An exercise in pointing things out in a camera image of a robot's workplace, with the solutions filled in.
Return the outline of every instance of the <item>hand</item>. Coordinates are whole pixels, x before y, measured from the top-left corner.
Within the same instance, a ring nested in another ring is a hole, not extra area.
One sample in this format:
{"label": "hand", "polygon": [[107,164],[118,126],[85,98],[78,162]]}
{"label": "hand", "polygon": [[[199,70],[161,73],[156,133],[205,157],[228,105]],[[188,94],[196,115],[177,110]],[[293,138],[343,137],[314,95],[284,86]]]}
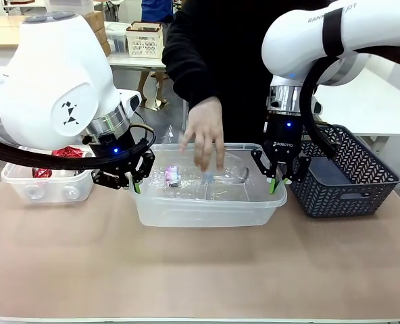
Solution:
{"label": "hand", "polygon": [[195,136],[194,164],[206,171],[211,159],[212,142],[216,146],[216,167],[224,166],[224,136],[222,132],[221,102],[217,97],[210,97],[193,107],[188,115],[186,131],[179,144],[183,151],[189,140]]}

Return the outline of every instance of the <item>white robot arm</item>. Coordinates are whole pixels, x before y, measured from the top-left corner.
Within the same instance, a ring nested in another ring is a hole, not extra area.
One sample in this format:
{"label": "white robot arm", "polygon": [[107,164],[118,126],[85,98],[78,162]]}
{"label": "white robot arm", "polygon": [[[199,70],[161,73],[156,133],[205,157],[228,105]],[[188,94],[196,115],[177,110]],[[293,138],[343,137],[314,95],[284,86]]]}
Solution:
{"label": "white robot arm", "polygon": [[[107,58],[81,16],[58,12],[27,18],[18,50],[0,73],[0,159],[33,167],[100,169],[95,173],[99,184],[112,188],[127,186],[126,172],[140,181],[155,158],[151,143],[135,144],[129,131],[140,102],[137,91],[115,88]],[[96,158],[50,157],[2,144],[55,150],[80,135]],[[136,169],[145,157],[149,164]]]}
{"label": "white robot arm", "polygon": [[[310,159],[300,156],[303,128],[328,158],[336,146],[321,135],[311,113],[317,84],[338,86],[352,81],[369,54],[400,63],[400,0],[338,0],[317,11],[290,11],[269,28],[261,55],[273,73],[266,141],[270,160],[261,171],[275,182],[278,163],[286,163],[284,178],[303,181]],[[293,160],[299,169],[293,172]]]}

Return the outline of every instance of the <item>black sleeve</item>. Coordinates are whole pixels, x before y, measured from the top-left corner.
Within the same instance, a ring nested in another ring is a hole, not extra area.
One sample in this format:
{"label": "black sleeve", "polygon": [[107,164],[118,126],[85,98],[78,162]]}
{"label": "black sleeve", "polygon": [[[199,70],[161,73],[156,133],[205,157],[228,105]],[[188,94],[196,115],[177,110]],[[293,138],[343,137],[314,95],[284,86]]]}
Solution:
{"label": "black sleeve", "polygon": [[174,81],[174,92],[188,101],[189,107],[218,96],[213,78],[201,56],[200,21],[207,21],[209,1],[188,0],[181,11],[175,14],[168,30],[167,43],[162,61],[169,77]]}

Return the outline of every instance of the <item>black plastic basket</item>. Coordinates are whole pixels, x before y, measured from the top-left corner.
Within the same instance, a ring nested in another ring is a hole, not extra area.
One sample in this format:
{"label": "black plastic basket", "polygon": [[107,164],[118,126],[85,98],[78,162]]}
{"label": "black plastic basket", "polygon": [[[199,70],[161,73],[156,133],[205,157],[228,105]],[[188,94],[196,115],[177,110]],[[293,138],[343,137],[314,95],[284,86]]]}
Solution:
{"label": "black plastic basket", "polygon": [[302,209],[312,218],[372,215],[400,177],[345,127],[325,127],[322,132],[341,145],[328,160],[312,141],[302,141],[311,165],[303,182],[290,185]]}

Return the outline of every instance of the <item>storage bin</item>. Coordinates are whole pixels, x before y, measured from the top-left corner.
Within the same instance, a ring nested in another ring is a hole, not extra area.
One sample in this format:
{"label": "storage bin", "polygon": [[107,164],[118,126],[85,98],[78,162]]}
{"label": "storage bin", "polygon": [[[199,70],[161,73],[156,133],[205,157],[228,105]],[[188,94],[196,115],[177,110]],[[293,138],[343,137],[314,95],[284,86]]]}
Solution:
{"label": "storage bin", "polygon": [[[275,193],[269,194],[270,184],[267,183],[266,177],[260,173],[251,157],[251,150],[258,148],[256,144],[226,145],[230,158],[237,157],[249,170],[244,184],[235,183],[225,186],[222,182],[209,185],[200,182],[198,186],[191,187],[192,192],[184,192],[182,198],[178,198],[177,188],[168,188],[168,190],[175,190],[174,197],[168,198],[162,190],[157,189],[157,186],[152,186],[151,182],[155,181],[152,179],[153,176],[143,180],[140,185],[140,194],[134,191],[134,186],[130,186],[141,223],[162,227],[231,227],[267,223],[276,209],[286,202],[287,192],[284,184],[280,183]],[[153,170],[158,167],[182,164],[195,168],[192,144],[183,153],[178,152],[177,144],[154,145],[152,150],[156,156]],[[266,156],[263,155],[263,157],[264,163],[268,163]],[[211,171],[214,171],[214,165],[215,156],[212,155],[209,167]],[[234,179],[228,174],[224,177],[234,183]]]}
{"label": "storage bin", "polygon": [[93,11],[93,0],[45,0],[47,12],[70,11],[86,15]]}
{"label": "storage bin", "polygon": [[[20,147],[27,151],[51,154],[51,151],[40,151],[31,148]],[[87,199],[91,193],[93,180],[92,170],[61,177],[64,170],[52,170],[50,178],[33,178],[32,168],[8,163],[1,172],[3,182],[12,185],[12,188],[26,203],[71,203]]]}
{"label": "storage bin", "polygon": [[162,55],[162,25],[155,22],[133,22],[126,31],[131,57],[158,59]]}
{"label": "storage bin", "polygon": [[[312,141],[302,141],[303,153],[312,160],[304,181],[290,185],[299,204],[312,218],[372,215],[400,177],[346,127],[322,131],[340,146],[335,158],[328,160]],[[293,167],[299,167],[297,161]],[[285,173],[285,166],[280,168]]]}
{"label": "storage bin", "polygon": [[114,53],[126,53],[126,29],[130,24],[123,22],[105,22],[107,39],[114,42]]}

